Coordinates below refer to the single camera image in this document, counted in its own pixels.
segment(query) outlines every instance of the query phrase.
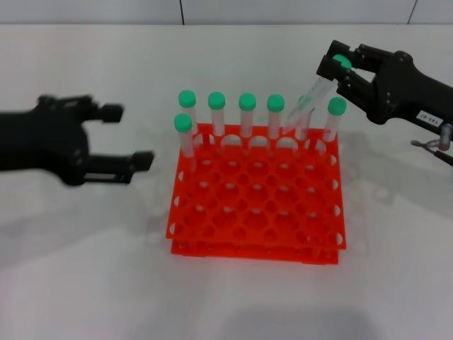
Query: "wall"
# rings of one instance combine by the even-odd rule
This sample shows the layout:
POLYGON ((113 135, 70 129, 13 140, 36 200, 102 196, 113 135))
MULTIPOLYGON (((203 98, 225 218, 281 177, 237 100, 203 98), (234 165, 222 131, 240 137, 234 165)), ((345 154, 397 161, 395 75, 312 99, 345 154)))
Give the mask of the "wall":
POLYGON ((0 1, 0 23, 181 24, 183 21, 185 24, 453 23, 453 0, 0 1))
POLYGON ((180 24, 179 0, 0 0, 0 23, 180 24))

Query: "white table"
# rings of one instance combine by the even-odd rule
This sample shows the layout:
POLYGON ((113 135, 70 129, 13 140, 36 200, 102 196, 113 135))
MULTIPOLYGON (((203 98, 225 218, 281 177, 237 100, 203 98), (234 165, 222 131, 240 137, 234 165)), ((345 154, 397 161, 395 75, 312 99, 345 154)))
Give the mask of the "white table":
POLYGON ((409 123, 353 106, 343 118, 338 266, 185 258, 162 237, 178 92, 209 121, 207 95, 223 91, 234 123, 252 91, 264 123, 267 96, 292 106, 333 39, 405 50, 453 84, 453 26, 1 26, 1 109, 45 93, 121 102, 121 124, 89 125, 93 151, 157 158, 129 187, 0 176, 0 339, 451 339, 452 169, 409 145, 434 137, 409 123))

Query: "clear plastic tube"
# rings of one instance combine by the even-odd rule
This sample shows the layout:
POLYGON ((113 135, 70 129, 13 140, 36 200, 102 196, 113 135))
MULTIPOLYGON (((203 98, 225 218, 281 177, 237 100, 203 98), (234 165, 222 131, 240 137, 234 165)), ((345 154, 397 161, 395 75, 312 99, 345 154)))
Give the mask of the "clear plastic tube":
POLYGON ((224 122, 224 107, 225 96, 221 92, 212 92, 207 97, 207 104, 211 109, 212 129, 215 136, 223 136, 225 134, 224 122))
POLYGON ((197 114, 195 112, 195 106, 191 108, 181 108, 182 112, 188 114, 192 119, 192 134, 196 135, 198 133, 198 124, 197 124, 197 114))
POLYGON ((323 132, 323 141, 332 142, 335 139, 335 136, 338 131, 338 126, 340 125, 341 116, 329 115, 327 118, 326 127, 323 132))
POLYGON ((328 103, 328 117, 323 131, 323 141, 332 142, 338 131, 340 120, 346 111, 346 101, 341 97, 332 98, 328 103))
MULTIPOLYGON (((303 101, 304 96, 301 96, 298 100, 298 102, 303 101)), ((297 140, 305 140, 308 136, 309 133, 309 128, 310 128, 310 120, 311 120, 311 113, 314 111, 311 110, 310 112, 306 112, 302 114, 300 123, 298 126, 296 126, 296 130, 294 133, 294 136, 296 137, 297 140)))
POLYGON ((252 135, 253 111, 241 110, 241 136, 249 138, 252 135))
POLYGON ((256 107, 256 98, 251 93, 243 93, 239 97, 241 109, 241 136, 249 138, 253 129, 253 110, 256 107))
POLYGON ((223 136, 225 134, 224 109, 211 110, 211 116, 214 136, 223 136))
POLYGON ((184 157, 192 158, 194 156, 192 131, 179 132, 179 142, 181 143, 184 157))
POLYGON ((285 99, 279 94, 272 94, 268 98, 268 137, 276 140, 280 136, 280 120, 285 99))
POLYGON ((180 113, 175 117, 175 129, 179 134, 179 141, 183 155, 186 158, 194 156, 193 151, 193 134, 192 134, 192 119, 186 113, 180 113))
POLYGON ((268 137, 271 140, 276 140, 280 135, 280 118, 279 112, 269 111, 268 137))
POLYGON ((178 96, 179 105, 181 106, 182 112, 186 113, 192 119, 192 133, 195 135, 198 132, 197 115, 195 112, 195 104, 197 98, 195 93, 190 90, 184 90, 179 93, 178 96))
POLYGON ((285 126, 283 127, 283 134, 297 128, 301 124, 306 124, 307 121, 309 123, 311 112, 337 83, 338 81, 336 79, 330 81, 319 76, 310 91, 297 103, 288 115, 285 126))

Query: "test tube rack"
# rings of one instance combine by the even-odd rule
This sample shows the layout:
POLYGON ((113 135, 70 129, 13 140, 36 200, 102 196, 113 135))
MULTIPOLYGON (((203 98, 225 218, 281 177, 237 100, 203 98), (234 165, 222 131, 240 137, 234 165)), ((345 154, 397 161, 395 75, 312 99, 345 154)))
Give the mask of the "test tube rack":
POLYGON ((225 125, 216 137, 212 124, 200 123, 195 160, 180 151, 166 230, 171 252, 337 264, 346 249, 338 138, 321 155, 322 129, 304 141, 281 128, 277 140, 266 137, 266 126, 254 126, 250 138, 240 129, 225 125))

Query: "label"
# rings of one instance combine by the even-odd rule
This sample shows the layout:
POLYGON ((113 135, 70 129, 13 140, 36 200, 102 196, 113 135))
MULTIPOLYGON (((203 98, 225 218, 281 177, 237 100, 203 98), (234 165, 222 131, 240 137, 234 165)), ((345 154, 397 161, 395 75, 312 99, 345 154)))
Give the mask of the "label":
POLYGON ((437 128, 444 121, 444 120, 436 117, 435 115, 432 115, 432 114, 426 113, 426 112, 422 112, 422 111, 419 114, 417 114, 417 119, 420 119, 423 122, 428 123, 430 125, 433 125, 433 126, 435 126, 437 128))

